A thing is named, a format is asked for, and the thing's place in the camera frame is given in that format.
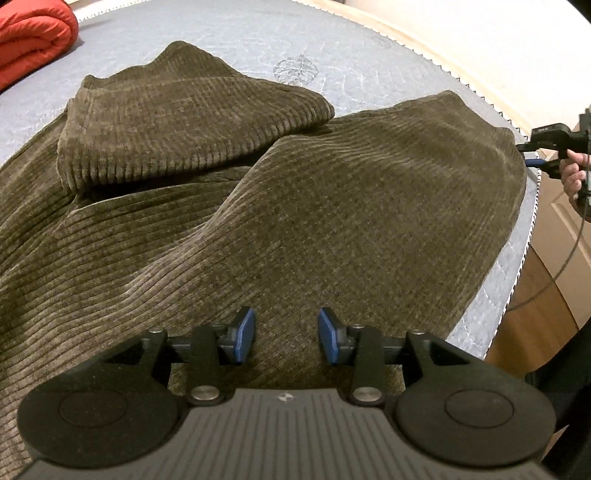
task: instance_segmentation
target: human hand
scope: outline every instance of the human hand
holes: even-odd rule
[[[567,150],[567,158],[560,160],[560,174],[564,192],[569,197],[570,204],[577,210],[577,194],[586,178],[585,168],[589,166],[587,154],[575,153]]]

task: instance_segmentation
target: metal screw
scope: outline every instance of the metal screw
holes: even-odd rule
[[[359,387],[353,390],[353,398],[364,403],[371,403],[382,398],[382,393],[374,387]]]
[[[195,400],[210,401],[220,396],[220,391],[212,385],[200,385],[191,390],[191,396]]]

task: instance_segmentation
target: red blanket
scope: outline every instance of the red blanket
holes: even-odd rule
[[[0,8],[0,92],[66,52],[78,20],[63,0],[12,0]]]

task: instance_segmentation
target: circular pad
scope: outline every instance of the circular pad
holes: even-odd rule
[[[129,365],[99,364],[32,390],[18,429],[34,456],[69,468],[121,465],[163,444],[179,419],[176,397]]]
[[[442,368],[409,386],[394,420],[410,443],[445,463],[506,468],[544,451],[556,415],[526,383],[466,365]]]

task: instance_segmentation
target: mattress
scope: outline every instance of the mattress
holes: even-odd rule
[[[174,40],[248,76],[319,92],[336,116],[452,90],[490,124],[511,129],[516,142],[525,140],[461,79],[430,60],[374,30],[290,0],[150,0],[88,16],[79,18],[80,37],[66,56],[0,96],[0,164],[63,110],[85,75],[106,77],[148,63]],[[539,185],[531,171],[508,242],[447,338],[474,356],[486,355],[519,277]]]

